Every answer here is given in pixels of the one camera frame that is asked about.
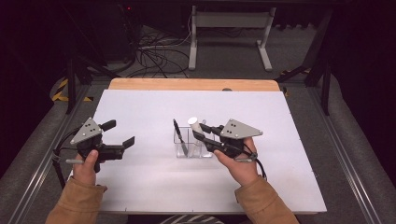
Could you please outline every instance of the person's left hand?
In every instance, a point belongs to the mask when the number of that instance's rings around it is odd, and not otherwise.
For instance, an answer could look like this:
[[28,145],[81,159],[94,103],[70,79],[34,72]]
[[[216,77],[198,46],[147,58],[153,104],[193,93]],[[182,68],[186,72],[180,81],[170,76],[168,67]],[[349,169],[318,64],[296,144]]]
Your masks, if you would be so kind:
[[[84,184],[95,186],[96,184],[96,172],[93,170],[93,167],[98,159],[98,151],[92,150],[90,154],[85,159],[82,164],[74,164],[73,165],[73,177]],[[83,161],[82,157],[77,154],[76,160]]]

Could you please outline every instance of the table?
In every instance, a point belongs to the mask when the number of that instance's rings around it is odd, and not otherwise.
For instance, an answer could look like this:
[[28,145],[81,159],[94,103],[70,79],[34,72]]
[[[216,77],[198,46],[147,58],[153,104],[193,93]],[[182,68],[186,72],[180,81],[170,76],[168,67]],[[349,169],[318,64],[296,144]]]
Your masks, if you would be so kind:
[[259,159],[284,202],[298,214],[326,211],[276,82],[192,78],[115,78],[104,91],[93,118],[118,123],[104,133],[104,143],[119,145],[134,135],[135,144],[121,161],[101,165],[97,183],[108,186],[101,211],[243,214],[233,195],[239,186],[216,157],[176,157],[172,119],[186,127],[192,116],[212,126],[233,118],[262,129],[263,136],[254,137]]

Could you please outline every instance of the tan sleeve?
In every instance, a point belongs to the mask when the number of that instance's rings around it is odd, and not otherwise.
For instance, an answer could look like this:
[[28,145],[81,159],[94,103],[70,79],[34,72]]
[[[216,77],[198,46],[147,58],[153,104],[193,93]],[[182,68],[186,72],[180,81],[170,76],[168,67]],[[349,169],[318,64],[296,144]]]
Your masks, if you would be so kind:
[[91,186],[70,178],[46,224],[95,223],[104,192],[103,186]]
[[254,224],[298,223],[273,187],[259,176],[235,191],[236,199]]

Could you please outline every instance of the hand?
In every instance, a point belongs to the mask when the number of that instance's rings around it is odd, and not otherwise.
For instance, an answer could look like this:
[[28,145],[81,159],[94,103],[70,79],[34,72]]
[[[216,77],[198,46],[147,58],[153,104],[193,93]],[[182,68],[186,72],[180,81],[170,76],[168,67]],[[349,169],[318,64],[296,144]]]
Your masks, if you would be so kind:
[[[254,146],[253,138],[245,138],[245,145],[247,145],[252,152],[257,152],[256,147]],[[224,153],[219,150],[214,151],[216,157],[219,162],[221,162],[224,166],[228,168],[233,179],[236,180],[241,186],[245,186],[255,180],[259,173],[257,172],[257,164],[255,161],[253,162],[240,162],[235,161],[234,159],[226,156]]]
[[[99,153],[97,150],[92,150],[84,163],[73,165],[73,177],[77,181],[95,186],[96,172],[93,170],[93,167],[98,159],[98,155]],[[79,154],[77,154],[76,160],[82,161],[83,159]]]

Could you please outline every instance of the white object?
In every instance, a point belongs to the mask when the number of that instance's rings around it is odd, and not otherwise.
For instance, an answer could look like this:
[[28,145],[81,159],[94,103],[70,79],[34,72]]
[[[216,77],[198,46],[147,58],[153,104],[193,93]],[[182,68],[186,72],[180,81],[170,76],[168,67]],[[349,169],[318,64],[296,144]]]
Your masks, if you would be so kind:
[[196,131],[196,132],[198,132],[198,133],[201,133],[201,134],[205,135],[204,131],[202,131],[202,129],[201,129],[201,125],[199,125],[198,118],[192,117],[192,118],[190,118],[187,122],[190,124],[190,127],[191,127],[194,131]]
[[117,121],[117,129],[103,136],[106,144],[117,145],[130,136],[135,144],[122,160],[101,164],[96,183],[108,186],[101,211],[243,214],[234,195],[240,186],[216,157],[175,157],[172,120],[191,115],[212,126],[234,118],[262,130],[262,136],[253,137],[259,160],[285,204],[296,213],[326,211],[282,91],[117,90],[104,91],[94,119]]

